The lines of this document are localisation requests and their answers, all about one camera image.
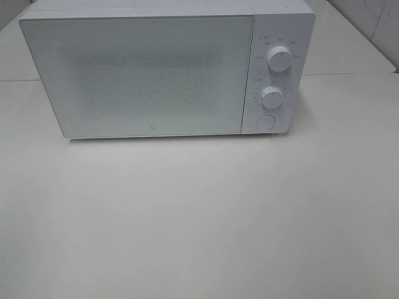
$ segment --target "power knob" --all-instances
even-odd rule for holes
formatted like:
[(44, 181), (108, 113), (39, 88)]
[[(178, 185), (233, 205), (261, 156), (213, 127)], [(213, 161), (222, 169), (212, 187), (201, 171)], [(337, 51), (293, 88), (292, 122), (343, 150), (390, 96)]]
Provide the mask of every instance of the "power knob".
[(278, 45), (267, 53), (267, 64), (275, 72), (283, 72), (292, 64), (292, 52), (288, 46)]

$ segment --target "round button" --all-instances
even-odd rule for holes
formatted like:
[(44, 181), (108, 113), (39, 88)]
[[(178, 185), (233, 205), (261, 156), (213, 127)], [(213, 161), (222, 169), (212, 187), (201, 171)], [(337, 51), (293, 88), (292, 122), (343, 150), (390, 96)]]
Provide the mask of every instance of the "round button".
[(271, 115), (263, 115), (257, 119), (256, 125), (261, 130), (271, 130), (276, 123), (276, 119)]

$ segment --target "microwave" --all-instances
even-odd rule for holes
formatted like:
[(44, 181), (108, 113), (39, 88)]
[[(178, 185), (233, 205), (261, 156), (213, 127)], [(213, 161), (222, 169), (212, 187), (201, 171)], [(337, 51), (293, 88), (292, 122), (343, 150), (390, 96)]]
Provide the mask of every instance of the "microwave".
[(20, 25), (66, 138), (285, 133), (303, 0), (38, 0)]

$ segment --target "white knob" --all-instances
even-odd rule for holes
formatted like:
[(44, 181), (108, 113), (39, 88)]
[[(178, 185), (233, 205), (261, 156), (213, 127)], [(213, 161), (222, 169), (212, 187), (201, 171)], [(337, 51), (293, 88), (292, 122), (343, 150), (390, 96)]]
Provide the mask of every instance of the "white knob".
[(291, 50), (283, 45), (273, 47), (267, 53), (267, 63), (270, 69), (275, 72), (283, 72), (287, 70), (292, 63)]
[(269, 86), (261, 92), (262, 104), (267, 109), (275, 109), (282, 104), (284, 95), (276, 86)]

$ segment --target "wall tile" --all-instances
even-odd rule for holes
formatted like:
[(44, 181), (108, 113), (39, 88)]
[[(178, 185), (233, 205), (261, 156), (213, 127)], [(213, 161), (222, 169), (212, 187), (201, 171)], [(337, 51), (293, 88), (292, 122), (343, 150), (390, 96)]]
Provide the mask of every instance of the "wall tile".
[(369, 40), (386, 0), (329, 0)]
[(31, 0), (0, 0), (0, 30), (29, 3)]
[(388, 0), (375, 30), (373, 44), (399, 69), (399, 1)]

